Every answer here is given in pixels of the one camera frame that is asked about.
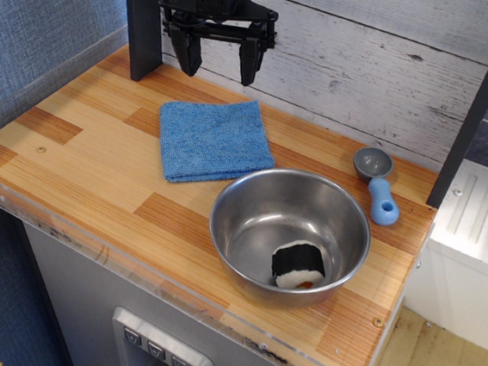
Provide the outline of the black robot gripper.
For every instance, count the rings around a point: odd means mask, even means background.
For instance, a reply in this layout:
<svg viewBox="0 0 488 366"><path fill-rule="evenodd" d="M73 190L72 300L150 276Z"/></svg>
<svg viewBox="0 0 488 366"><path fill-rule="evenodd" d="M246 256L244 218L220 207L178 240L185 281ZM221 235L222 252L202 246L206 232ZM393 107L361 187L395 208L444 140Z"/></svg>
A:
<svg viewBox="0 0 488 366"><path fill-rule="evenodd" d="M179 65L193 77L201 64L201 40L240 44L243 86L254 83L266 49L275 47L276 11L252 0L159 0L164 31Z"/></svg>

